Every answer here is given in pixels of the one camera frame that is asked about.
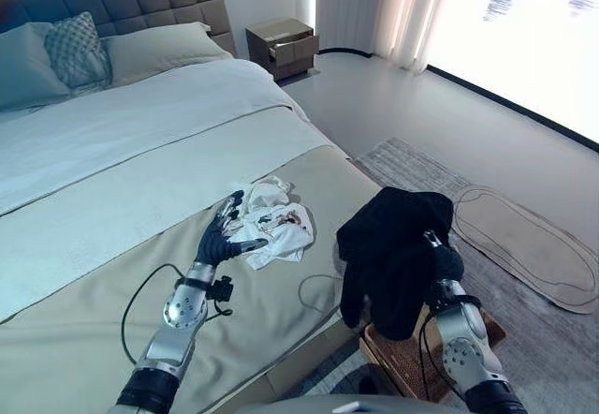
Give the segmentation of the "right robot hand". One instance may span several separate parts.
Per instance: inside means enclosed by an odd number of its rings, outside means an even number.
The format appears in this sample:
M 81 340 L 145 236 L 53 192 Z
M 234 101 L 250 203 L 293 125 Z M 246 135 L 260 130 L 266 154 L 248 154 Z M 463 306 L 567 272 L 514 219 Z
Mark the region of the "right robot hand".
M 442 243 L 433 230 L 425 230 L 423 236 L 432 250 L 434 279 L 460 282 L 464 274 L 460 254 L 451 246 Z

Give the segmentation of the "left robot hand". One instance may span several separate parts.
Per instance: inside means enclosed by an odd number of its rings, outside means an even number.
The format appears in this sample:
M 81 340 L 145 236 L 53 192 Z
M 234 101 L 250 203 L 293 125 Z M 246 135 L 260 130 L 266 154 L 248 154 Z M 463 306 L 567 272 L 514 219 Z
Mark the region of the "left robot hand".
M 229 241 L 226 235 L 228 224 L 239 215 L 238 207 L 242 203 L 244 192 L 238 190 L 229 195 L 217 209 L 212 221 L 204 230 L 197 246 L 194 263 L 217 267 L 221 262 L 235 258 L 243 253 L 266 246 L 269 241 L 263 238 Z

